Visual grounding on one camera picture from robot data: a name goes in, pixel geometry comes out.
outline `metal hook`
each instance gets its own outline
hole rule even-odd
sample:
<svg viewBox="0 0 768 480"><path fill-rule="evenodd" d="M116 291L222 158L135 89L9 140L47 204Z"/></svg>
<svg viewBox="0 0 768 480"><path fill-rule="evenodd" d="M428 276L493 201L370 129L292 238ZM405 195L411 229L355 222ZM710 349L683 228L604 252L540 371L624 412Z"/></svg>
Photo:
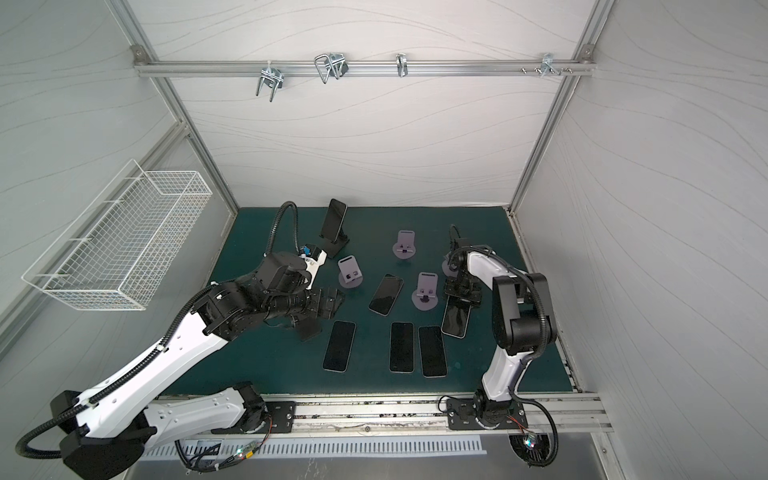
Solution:
<svg viewBox="0 0 768 480"><path fill-rule="evenodd" d="M398 53L395 60L397 61L397 76L405 77L408 74L408 58L406 58L406 54Z"/></svg>
<svg viewBox="0 0 768 480"><path fill-rule="evenodd" d="M259 83L256 86L256 96L259 96L259 92L261 91L261 86L266 85L267 87L272 89L272 92L270 93L270 101L272 101L275 98L275 91L277 91L278 88L283 87L283 73L280 72L280 70L276 68L272 68L269 64L267 64L266 68L261 69L261 76L259 77Z"/></svg>
<svg viewBox="0 0 768 480"><path fill-rule="evenodd" d="M536 69L539 72L540 76L543 77L550 73L559 75L561 73L560 70L552 67L553 60L554 60L554 57L552 56L551 53L547 53L546 55L544 55L544 58L542 58L541 60L541 67Z"/></svg>
<svg viewBox="0 0 768 480"><path fill-rule="evenodd" d="M315 57L315 68L317 73L320 74L320 80L323 83L328 83L328 79L333 73L333 77L339 80L349 70L349 66L346 64L346 58L343 53L323 53Z"/></svg>

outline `aluminum rail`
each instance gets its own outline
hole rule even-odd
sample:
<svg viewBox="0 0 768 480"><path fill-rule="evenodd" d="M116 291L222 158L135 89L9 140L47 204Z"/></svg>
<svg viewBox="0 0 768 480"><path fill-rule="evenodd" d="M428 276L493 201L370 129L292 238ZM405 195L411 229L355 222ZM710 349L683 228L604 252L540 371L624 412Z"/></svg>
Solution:
<svg viewBox="0 0 768 480"><path fill-rule="evenodd" d="M347 61L349 71L344 77L397 77L397 62L391 61ZM259 77L266 61L149 61L135 65L140 77ZM271 61L270 66L288 77L318 77L313 61ZM592 75L595 63L581 63L572 60L554 60L552 67L559 74L549 76ZM408 60L409 77L507 77L539 76L537 69L541 61L536 60L460 60L460 61L417 61Z"/></svg>
<svg viewBox="0 0 768 480"><path fill-rule="evenodd" d="M471 398L470 392L451 393ZM600 397L594 393L539 393L533 395L552 415L558 432L613 432ZM437 408L439 394L401 395L264 395L268 402L297 402L291 433L279 437L353 435L484 435L519 432L509 429L451 430L450 417ZM190 397L161 397L172 403ZM536 432L550 432L546 417L536 407L524 405L528 426ZM194 439L220 438L210 433Z"/></svg>

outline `white wall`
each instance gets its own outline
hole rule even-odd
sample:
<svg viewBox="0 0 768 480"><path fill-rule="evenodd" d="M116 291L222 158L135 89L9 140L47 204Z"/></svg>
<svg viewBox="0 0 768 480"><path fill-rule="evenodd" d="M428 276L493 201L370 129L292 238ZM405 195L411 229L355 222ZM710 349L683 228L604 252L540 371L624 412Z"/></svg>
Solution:
<svg viewBox="0 0 768 480"><path fill-rule="evenodd" d="M518 212L628 478L768 475L767 25L617 2Z"/></svg>
<svg viewBox="0 0 768 480"><path fill-rule="evenodd" d="M593 0L131 0L162 60L570 58ZM241 207L502 205L555 78L255 78L174 86Z"/></svg>
<svg viewBox="0 0 768 480"><path fill-rule="evenodd" d="M0 3L0 313L19 279L174 123L102 0Z"/></svg>
<svg viewBox="0 0 768 480"><path fill-rule="evenodd" d="M103 0L0 3L0 313L61 229L174 124L132 64ZM160 168L198 170L213 185L186 141ZM1 477L78 478L60 460L17 456L16 441L50 419L48 402L60 391L91 386L165 331L204 284L229 219L214 194L144 312L45 304L0 361ZM48 432L33 446L57 448L62 435Z"/></svg>
<svg viewBox="0 0 768 480"><path fill-rule="evenodd" d="M197 170L213 184L186 140L155 170ZM0 416L0 462L9 478L79 478L60 460L17 456L15 443L51 418L48 403L58 393L100 382L160 338L207 281L232 220L214 192L145 311L78 312L49 301L0 362L0 405L13 406ZM55 429L32 444L58 449L63 435Z"/></svg>

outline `led light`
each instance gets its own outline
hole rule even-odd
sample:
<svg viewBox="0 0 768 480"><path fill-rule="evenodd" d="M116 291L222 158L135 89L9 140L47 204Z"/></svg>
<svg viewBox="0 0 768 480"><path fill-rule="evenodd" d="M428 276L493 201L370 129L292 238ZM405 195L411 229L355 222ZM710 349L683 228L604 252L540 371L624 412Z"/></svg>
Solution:
<svg viewBox="0 0 768 480"><path fill-rule="evenodd" d="M525 445L525 448L528 450L533 450L536 446L536 434L529 433L525 436L525 440L523 440L523 445Z"/></svg>

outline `black mounting plate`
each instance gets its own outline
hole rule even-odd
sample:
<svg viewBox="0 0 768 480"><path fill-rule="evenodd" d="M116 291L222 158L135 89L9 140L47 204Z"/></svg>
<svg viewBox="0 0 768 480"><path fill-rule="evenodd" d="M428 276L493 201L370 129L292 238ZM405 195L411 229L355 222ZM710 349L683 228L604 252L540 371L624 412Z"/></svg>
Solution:
<svg viewBox="0 0 768 480"><path fill-rule="evenodd" d="M480 424L475 417L475 407L472 406L473 399L446 399L445 409L449 411L448 414L448 428L451 430L518 430L518 424L510 419L505 419L496 428L491 429ZM525 415L520 415L520 412L525 413L523 405L519 402L512 402L509 406L509 415L521 423L524 427L528 427L528 421L525 419Z"/></svg>
<svg viewBox="0 0 768 480"><path fill-rule="evenodd" d="M296 402L267 402L266 410L272 416L271 433L290 433L293 429L293 416L296 414ZM253 433L266 434L269 428L269 425L264 425Z"/></svg>

